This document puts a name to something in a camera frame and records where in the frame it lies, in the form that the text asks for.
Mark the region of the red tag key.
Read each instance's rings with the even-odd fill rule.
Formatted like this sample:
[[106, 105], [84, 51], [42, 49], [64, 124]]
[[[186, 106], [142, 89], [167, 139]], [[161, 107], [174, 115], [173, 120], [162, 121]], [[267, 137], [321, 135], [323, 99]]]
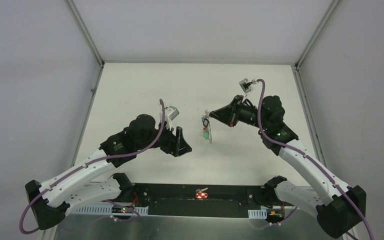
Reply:
[[196, 199], [207, 199], [208, 198], [208, 193], [206, 192], [209, 188], [197, 188], [195, 190], [195, 198]]

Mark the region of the green tag key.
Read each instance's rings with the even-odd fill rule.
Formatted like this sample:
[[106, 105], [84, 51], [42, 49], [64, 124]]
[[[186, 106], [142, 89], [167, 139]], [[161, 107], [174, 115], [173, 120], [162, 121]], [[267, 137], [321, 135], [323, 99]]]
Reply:
[[203, 131], [203, 138], [206, 140], [210, 139], [210, 132], [208, 130]]

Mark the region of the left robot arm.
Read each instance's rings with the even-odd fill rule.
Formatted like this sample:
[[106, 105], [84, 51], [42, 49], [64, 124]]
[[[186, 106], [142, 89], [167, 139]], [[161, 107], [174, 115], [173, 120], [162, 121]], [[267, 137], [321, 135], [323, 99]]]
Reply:
[[115, 173], [96, 184], [87, 183], [148, 149], [160, 149], [173, 157], [192, 152], [180, 126], [172, 128], [166, 121], [157, 123], [151, 115], [141, 114], [65, 172], [43, 182], [28, 182], [25, 185], [27, 208], [32, 211], [38, 230], [53, 228], [69, 214], [90, 204], [107, 200], [132, 202], [134, 186], [125, 173]]

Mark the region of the metal keyring plate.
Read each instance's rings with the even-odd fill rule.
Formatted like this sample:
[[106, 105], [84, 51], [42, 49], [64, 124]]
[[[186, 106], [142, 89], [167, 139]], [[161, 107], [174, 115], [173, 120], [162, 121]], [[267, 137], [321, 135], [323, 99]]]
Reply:
[[[204, 128], [203, 126], [203, 119], [206, 118], [206, 119], [209, 119], [209, 126], [207, 128]], [[206, 109], [204, 111], [204, 115], [201, 117], [201, 123], [202, 123], [202, 135], [203, 135], [203, 131], [204, 130], [207, 130], [210, 132], [210, 138], [209, 139], [206, 139], [209, 144], [212, 144], [212, 132], [211, 132], [211, 124], [210, 124], [210, 112]]]

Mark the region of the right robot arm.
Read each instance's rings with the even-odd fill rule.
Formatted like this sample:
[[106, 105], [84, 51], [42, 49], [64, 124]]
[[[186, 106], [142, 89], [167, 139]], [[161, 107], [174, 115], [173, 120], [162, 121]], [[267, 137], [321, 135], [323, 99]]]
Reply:
[[366, 215], [366, 192], [352, 187], [316, 160], [298, 135], [284, 123], [285, 109], [277, 95], [266, 96], [254, 106], [242, 95], [209, 112], [209, 117], [229, 127], [241, 122], [257, 127], [263, 144], [292, 166], [312, 187], [312, 191], [276, 176], [265, 185], [264, 200], [270, 205], [280, 201], [300, 208], [314, 217], [322, 230], [339, 238], [362, 222]]

